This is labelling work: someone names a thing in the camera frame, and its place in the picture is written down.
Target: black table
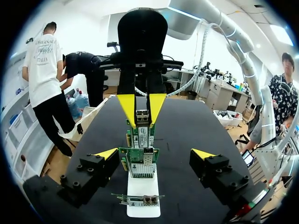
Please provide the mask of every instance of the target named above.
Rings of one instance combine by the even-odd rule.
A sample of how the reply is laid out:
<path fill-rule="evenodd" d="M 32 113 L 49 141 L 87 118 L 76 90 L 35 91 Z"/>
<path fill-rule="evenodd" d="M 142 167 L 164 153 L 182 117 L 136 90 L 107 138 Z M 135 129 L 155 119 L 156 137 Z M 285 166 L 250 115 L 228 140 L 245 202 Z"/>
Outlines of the black table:
<path fill-rule="evenodd" d="M 137 109 L 146 108 L 146 98 L 137 98 Z M 117 98 L 109 99 L 86 130 L 74 152 L 67 173 L 86 153 L 126 147 L 126 116 Z M 127 207 L 111 193 L 127 194 L 128 172 L 119 165 L 105 188 L 99 188 L 80 210 L 115 224 L 221 223 L 228 206 L 222 205 L 210 189 L 204 189 L 189 165 L 191 148 L 223 154 L 242 175 L 249 171 L 227 131 L 211 110 L 199 101 L 167 98 L 156 122 L 154 147 L 159 148 L 157 163 L 160 201 L 159 218 L 130 218 Z"/>

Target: floral shirt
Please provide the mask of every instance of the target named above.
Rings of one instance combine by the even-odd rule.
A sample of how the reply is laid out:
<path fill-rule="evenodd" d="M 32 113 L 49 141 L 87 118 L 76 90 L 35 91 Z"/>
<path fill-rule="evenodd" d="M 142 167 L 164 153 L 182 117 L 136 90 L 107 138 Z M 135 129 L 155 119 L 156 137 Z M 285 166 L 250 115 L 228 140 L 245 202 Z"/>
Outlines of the floral shirt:
<path fill-rule="evenodd" d="M 274 108 L 276 134 L 279 134 L 280 125 L 289 116 L 295 116 L 298 105 L 298 94 L 296 88 L 293 86 L 293 82 L 287 84 L 291 91 L 285 91 L 281 88 L 281 82 L 286 83 L 284 74 L 281 76 L 275 75 L 269 83 L 272 99 L 276 100 L 278 104 L 278 107 Z"/>

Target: hair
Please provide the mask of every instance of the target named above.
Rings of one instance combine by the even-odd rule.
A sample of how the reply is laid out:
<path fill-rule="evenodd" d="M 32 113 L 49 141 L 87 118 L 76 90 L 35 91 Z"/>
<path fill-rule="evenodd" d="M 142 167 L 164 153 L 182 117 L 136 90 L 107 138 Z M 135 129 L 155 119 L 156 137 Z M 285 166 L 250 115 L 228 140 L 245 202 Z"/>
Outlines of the hair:
<path fill-rule="evenodd" d="M 46 25 L 45 29 L 43 29 L 43 31 L 45 32 L 46 30 L 56 30 L 57 29 L 57 25 L 55 22 L 50 22 Z"/>
<path fill-rule="evenodd" d="M 294 72 L 295 71 L 295 63 L 294 63 L 293 57 L 290 54 L 285 52 L 282 54 L 282 62 L 284 62 L 285 60 L 288 60 L 292 64 L 293 72 Z"/>

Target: white stand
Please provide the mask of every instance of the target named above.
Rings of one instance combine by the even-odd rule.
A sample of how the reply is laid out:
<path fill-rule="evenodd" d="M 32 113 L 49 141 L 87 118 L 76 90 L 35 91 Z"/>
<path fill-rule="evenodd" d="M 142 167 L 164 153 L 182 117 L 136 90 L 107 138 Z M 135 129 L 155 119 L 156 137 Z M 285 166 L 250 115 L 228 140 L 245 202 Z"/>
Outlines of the white stand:
<path fill-rule="evenodd" d="M 157 169 L 154 178 L 132 178 L 128 173 L 128 196 L 159 195 Z M 127 215 L 136 218 L 157 218 L 161 215 L 159 205 L 154 207 L 133 207 L 127 205 Z"/>

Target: black t-shirt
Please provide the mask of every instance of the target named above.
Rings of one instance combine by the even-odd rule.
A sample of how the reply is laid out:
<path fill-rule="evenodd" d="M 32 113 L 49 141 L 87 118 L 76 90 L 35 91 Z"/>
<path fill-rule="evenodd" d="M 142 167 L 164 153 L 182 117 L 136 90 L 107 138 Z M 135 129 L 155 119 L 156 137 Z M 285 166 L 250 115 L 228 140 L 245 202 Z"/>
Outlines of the black t-shirt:
<path fill-rule="evenodd" d="M 93 54 L 79 51 L 75 53 L 71 53 L 65 57 L 65 73 L 67 74 L 67 78 L 72 78 L 77 74 L 88 75 L 94 69 L 97 68 L 97 65 L 91 62 L 96 62 L 99 60 L 97 57 L 94 57 Z"/>
<path fill-rule="evenodd" d="M 280 125 L 283 124 L 289 116 L 294 117 L 297 112 L 298 94 L 292 82 L 286 84 L 284 75 L 275 75 L 269 83 L 269 88 L 272 99 L 278 104 L 278 108 L 274 108 L 274 115 L 276 133 L 279 133 Z"/>

